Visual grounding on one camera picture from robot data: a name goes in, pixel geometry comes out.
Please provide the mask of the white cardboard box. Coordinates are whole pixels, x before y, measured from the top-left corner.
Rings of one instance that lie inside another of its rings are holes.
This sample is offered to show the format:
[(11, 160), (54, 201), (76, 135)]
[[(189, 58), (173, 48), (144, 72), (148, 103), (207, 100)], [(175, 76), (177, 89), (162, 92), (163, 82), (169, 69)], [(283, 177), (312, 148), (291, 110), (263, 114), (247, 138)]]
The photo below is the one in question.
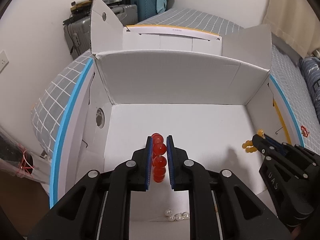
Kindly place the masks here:
[(302, 145), (300, 125), (276, 80), (269, 25), (226, 36), (175, 25), (124, 27), (93, 0), (91, 48), (56, 136), (50, 175), (54, 205), (88, 171), (130, 159), (154, 132), (172, 135), (191, 159), (222, 170), (235, 155), (254, 193), (264, 191), (261, 155), (241, 144), (262, 129)]

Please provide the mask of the grey checked bed sheet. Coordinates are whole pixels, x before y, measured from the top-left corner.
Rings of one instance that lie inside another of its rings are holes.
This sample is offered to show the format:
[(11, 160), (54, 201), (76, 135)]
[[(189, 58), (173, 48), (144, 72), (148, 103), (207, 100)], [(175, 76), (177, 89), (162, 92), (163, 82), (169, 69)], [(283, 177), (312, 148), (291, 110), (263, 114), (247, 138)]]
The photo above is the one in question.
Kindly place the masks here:
[[(241, 26), (225, 18), (187, 8), (170, 9), (148, 18), (140, 24), (189, 27), (221, 36), (238, 33), (242, 30)], [(319, 121), (306, 81), (300, 72), (299, 62), (302, 58), (278, 37), (273, 36), (272, 43), (271, 75), (287, 99), (297, 123), (301, 126), (304, 145), (318, 152)], [(48, 155), (53, 153), (64, 109), (89, 57), (91, 57), (91, 53), (87, 50), (74, 59), (50, 83), (44, 95), (31, 111), (34, 133)]]

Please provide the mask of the blue patterned duvet roll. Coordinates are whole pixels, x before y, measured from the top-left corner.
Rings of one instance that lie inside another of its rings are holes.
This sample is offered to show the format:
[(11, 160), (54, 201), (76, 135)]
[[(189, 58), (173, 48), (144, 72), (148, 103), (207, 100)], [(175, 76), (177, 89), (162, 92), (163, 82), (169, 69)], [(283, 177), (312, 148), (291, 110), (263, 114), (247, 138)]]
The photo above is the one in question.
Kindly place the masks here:
[(319, 58), (306, 57), (299, 62), (299, 68), (311, 96), (317, 119), (320, 121), (320, 69)]

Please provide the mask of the beige curtain right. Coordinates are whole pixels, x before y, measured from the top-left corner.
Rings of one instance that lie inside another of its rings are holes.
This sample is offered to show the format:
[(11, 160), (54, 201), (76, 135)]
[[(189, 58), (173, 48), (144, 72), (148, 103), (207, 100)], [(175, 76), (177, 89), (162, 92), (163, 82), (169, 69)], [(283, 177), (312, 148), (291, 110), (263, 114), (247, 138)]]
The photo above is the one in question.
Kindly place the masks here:
[(319, 48), (319, 19), (307, 0), (269, 0), (263, 23), (302, 58)]

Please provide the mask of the grey suitcase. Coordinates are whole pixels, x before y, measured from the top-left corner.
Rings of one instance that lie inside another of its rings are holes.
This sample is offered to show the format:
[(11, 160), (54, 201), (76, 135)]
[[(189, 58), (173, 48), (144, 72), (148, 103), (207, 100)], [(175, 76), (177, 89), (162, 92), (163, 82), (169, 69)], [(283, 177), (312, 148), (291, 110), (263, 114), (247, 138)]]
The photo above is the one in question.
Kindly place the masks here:
[[(76, 59), (90, 48), (91, 5), (92, 2), (89, 2), (84, 6), (72, 7), (71, 16), (63, 21), (65, 39), (73, 59)], [(114, 5), (110, 9), (123, 26), (138, 23), (136, 5)]]

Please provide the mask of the teal suitcase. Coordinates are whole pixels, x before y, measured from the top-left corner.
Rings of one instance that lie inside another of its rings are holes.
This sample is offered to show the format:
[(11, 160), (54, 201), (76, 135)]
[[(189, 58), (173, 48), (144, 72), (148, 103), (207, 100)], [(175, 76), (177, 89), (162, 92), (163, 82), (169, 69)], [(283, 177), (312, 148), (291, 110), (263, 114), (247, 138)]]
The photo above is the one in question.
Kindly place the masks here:
[(130, 2), (137, 6), (138, 22), (161, 14), (167, 8), (167, 0), (130, 0)]

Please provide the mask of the white wall socket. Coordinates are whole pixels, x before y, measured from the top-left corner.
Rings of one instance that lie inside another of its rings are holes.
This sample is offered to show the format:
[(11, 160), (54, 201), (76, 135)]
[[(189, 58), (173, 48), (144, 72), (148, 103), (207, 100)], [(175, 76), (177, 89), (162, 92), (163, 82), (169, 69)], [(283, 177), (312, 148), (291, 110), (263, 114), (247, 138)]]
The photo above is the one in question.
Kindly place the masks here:
[(8, 65), (9, 60), (5, 53), (5, 51), (0, 52), (0, 73), (3, 71), (3, 69)]

